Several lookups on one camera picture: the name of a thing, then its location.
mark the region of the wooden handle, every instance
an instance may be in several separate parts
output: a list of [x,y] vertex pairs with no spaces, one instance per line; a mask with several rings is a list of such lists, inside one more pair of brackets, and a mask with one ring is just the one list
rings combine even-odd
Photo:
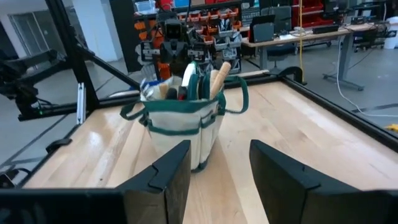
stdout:
[[231,70],[231,64],[228,62],[224,62],[220,68],[220,71],[217,74],[217,77],[210,88],[210,99],[213,99],[217,93],[220,91],[221,87],[224,84],[224,80]]

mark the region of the chair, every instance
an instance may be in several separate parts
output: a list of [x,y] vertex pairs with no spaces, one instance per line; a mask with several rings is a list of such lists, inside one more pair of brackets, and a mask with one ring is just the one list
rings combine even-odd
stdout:
[[[292,30],[292,10],[290,6],[271,7],[261,9],[261,15],[275,14],[274,33]],[[295,44],[282,44],[267,47],[267,60],[274,62],[274,68],[270,69],[271,73],[279,73],[281,70],[277,67],[277,62],[283,61],[288,54],[294,53]]]
[[291,53],[294,53],[294,44],[283,44],[267,48],[267,59],[269,62],[274,62],[274,68],[270,69],[271,73],[279,73],[281,69],[277,67],[277,62],[283,61]]

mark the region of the wooden tabletop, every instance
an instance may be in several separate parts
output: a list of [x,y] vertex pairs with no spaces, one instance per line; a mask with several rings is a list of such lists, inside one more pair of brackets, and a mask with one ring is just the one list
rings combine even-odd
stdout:
[[[239,109],[241,90],[225,93],[227,107]],[[398,189],[394,151],[283,83],[251,86],[249,95],[246,113],[224,117],[206,169],[192,174],[184,223],[267,223],[249,163],[252,139],[359,189]],[[115,187],[154,162],[145,128],[119,111],[95,111],[25,187]]]
[[[346,35],[351,32],[354,32],[354,31],[356,31],[356,32],[366,31],[366,30],[370,30],[370,29],[374,29],[374,28],[375,28],[375,26],[373,24],[349,25],[346,27],[340,27],[338,29],[338,31],[336,31],[336,32],[329,32],[329,33],[324,33],[324,34],[313,34],[312,30],[308,30],[304,34],[302,34],[302,40],[307,41],[307,40],[332,38],[332,37]],[[274,46],[274,45],[279,45],[279,44],[288,44],[288,43],[299,42],[300,34],[293,34],[293,35],[294,35],[294,37],[292,37],[291,39],[281,40],[280,38],[275,38],[272,41],[260,42],[260,43],[250,43],[248,38],[244,38],[242,40],[242,44],[246,45],[248,47],[266,47],[266,46]]]

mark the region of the green handle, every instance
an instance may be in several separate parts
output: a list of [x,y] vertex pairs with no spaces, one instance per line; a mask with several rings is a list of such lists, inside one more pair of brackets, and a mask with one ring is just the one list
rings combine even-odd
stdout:
[[227,110],[225,109],[225,112],[231,113],[231,114],[241,114],[244,113],[248,110],[249,108],[249,92],[248,92],[248,84],[246,81],[239,77],[239,76],[233,76],[233,77],[226,77],[226,81],[239,81],[242,87],[242,93],[243,93],[243,106],[241,111],[233,111],[233,110]]
[[135,103],[131,103],[131,104],[129,104],[129,105],[123,106],[123,107],[122,107],[122,110],[120,111],[120,116],[122,116],[122,118],[124,118],[124,119],[126,119],[126,120],[128,120],[128,121],[133,121],[133,120],[135,120],[136,118],[138,118],[138,117],[144,115],[144,113],[145,113],[145,108],[141,109],[141,110],[138,111],[137,113],[134,113],[134,114],[132,114],[132,115],[130,115],[130,116],[127,115],[128,113],[130,113],[130,112],[132,111],[132,109],[134,109],[134,106],[135,106],[137,103],[141,103],[141,101],[137,101],[137,102],[135,102]]

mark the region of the table leg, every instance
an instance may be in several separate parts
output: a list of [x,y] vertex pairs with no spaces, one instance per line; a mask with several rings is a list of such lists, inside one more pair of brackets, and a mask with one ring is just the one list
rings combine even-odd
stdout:
[[260,47],[260,69],[267,69],[267,48]]
[[[349,68],[349,60],[351,58],[351,54],[353,53],[353,42],[354,42],[354,34],[350,33],[345,36],[344,41],[343,41],[343,46],[340,54],[340,62],[339,62],[339,70],[338,70],[338,80],[340,84],[345,84],[354,88],[357,88],[358,91],[362,91],[364,89],[364,86],[349,82],[347,81],[347,72]],[[328,75],[328,74],[323,74],[323,78],[332,78],[334,80],[337,80],[336,74],[334,75]]]

